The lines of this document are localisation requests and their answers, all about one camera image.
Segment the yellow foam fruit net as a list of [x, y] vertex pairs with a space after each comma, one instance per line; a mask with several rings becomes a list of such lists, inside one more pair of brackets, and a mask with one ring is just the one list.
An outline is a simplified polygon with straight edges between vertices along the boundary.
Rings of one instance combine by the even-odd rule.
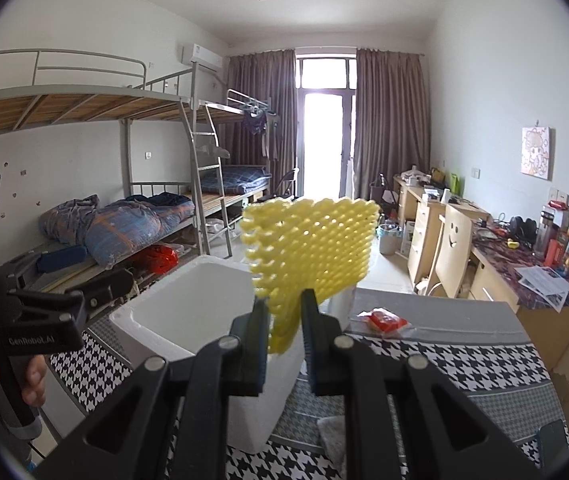
[[271, 315], [268, 352], [282, 354], [301, 324], [301, 294], [321, 304], [369, 272], [380, 208], [372, 200], [274, 198], [247, 206], [240, 221], [255, 296]]

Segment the houndstooth tablecloth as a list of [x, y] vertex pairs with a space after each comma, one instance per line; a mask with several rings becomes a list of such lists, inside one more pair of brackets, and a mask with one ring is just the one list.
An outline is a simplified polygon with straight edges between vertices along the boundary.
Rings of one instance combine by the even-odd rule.
[[[345, 335], [306, 290], [299, 311], [317, 396], [345, 406], [353, 479], [538, 479], [567, 447], [564, 426], [538, 434], [538, 460], [423, 354], [379, 356]], [[39, 465], [41, 479], [220, 479], [231, 398], [266, 382], [268, 312], [256, 301], [227, 336], [192, 358], [140, 365]]]

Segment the black smartphone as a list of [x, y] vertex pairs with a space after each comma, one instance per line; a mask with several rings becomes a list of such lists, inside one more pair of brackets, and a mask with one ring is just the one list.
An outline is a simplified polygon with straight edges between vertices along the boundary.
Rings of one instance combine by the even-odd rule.
[[550, 467], [569, 448], [565, 423], [562, 419], [541, 426], [536, 439], [541, 469]]

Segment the grey fuzzy cloth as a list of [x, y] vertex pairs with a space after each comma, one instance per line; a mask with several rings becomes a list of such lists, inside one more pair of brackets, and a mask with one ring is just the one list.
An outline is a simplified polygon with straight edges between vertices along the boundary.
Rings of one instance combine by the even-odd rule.
[[343, 415], [324, 417], [317, 422], [321, 445], [336, 469], [346, 465], [346, 424]]

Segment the red snack packet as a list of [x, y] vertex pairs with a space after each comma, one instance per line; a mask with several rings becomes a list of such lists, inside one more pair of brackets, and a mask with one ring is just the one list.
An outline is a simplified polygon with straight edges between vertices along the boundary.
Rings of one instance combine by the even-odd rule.
[[405, 328], [410, 328], [411, 324], [401, 316], [388, 311], [384, 308], [375, 308], [371, 311], [360, 312], [356, 315], [356, 320], [365, 322], [371, 330], [384, 337], [398, 334]]

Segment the metal bunk bed near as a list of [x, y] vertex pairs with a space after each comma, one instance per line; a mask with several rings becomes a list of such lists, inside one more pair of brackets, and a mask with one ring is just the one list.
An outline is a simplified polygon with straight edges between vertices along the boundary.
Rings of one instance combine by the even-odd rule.
[[226, 90], [198, 56], [155, 72], [124, 55], [0, 49], [0, 264], [51, 246], [38, 219], [66, 200], [189, 184], [184, 121], [224, 116]]

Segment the white bucket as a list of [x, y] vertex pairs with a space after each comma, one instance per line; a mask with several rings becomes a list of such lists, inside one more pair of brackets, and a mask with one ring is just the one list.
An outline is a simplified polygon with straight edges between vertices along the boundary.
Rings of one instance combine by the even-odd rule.
[[385, 256], [392, 256], [399, 251], [403, 240], [403, 231], [397, 223], [384, 222], [377, 228], [377, 237], [379, 237], [380, 253]]

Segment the black headphones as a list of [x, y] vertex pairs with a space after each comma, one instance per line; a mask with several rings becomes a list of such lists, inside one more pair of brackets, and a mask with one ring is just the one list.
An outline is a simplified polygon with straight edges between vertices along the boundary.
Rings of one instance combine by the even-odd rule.
[[512, 217], [509, 222], [509, 237], [513, 240], [525, 240], [533, 244], [537, 236], [537, 222], [534, 219], [524, 220], [520, 216]]

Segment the clear water bottle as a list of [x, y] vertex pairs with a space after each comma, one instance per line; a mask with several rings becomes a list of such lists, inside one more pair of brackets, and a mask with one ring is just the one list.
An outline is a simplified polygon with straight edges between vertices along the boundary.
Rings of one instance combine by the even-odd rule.
[[538, 260], [543, 260], [546, 257], [549, 240], [552, 234], [552, 226], [553, 214], [550, 214], [549, 211], [543, 210], [540, 214], [536, 241], [534, 244], [534, 256]]

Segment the metal bunk bed far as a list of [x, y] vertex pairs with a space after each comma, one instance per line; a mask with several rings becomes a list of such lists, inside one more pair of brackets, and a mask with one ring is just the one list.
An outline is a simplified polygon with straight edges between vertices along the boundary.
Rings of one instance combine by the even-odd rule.
[[203, 204], [228, 208], [231, 200], [271, 191], [278, 159], [280, 116], [269, 99], [229, 88], [220, 102], [201, 102], [193, 133], [193, 188]]

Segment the black folding chair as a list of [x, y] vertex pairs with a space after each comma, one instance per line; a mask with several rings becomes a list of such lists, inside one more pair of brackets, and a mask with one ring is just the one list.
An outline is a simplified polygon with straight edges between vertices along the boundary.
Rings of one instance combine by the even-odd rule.
[[295, 186], [298, 169], [293, 168], [283, 174], [274, 189], [274, 196], [286, 198], [293, 195], [293, 188]]

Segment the right brown curtain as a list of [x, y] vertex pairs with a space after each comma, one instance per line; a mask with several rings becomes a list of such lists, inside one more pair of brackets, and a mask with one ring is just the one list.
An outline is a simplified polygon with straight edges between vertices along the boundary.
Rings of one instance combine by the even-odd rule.
[[431, 117], [421, 56], [356, 52], [354, 195], [366, 200], [380, 174], [429, 169]]

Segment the brown curtain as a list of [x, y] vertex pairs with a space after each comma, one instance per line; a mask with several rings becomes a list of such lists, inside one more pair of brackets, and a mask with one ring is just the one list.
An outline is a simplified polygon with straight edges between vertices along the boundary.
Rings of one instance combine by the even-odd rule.
[[356, 52], [354, 195], [366, 200], [380, 174], [429, 169], [431, 117], [421, 56]]
[[295, 167], [297, 150], [296, 56], [289, 50], [230, 58], [228, 86], [241, 107], [240, 122], [226, 125], [220, 141], [232, 165], [260, 165], [277, 184]]

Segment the left brown curtain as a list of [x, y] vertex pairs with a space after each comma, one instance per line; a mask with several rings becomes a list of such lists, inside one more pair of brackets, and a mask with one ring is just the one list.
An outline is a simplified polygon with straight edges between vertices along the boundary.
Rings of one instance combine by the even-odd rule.
[[260, 165], [277, 184], [295, 167], [297, 150], [296, 56], [289, 50], [230, 58], [228, 86], [241, 107], [240, 122], [226, 125], [220, 141], [232, 165]]

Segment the wall power socket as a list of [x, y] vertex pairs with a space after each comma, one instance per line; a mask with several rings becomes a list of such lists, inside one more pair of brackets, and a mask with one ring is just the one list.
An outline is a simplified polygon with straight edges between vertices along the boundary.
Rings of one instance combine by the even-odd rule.
[[549, 189], [549, 201], [569, 206], [569, 194], [559, 190], [558, 188]]

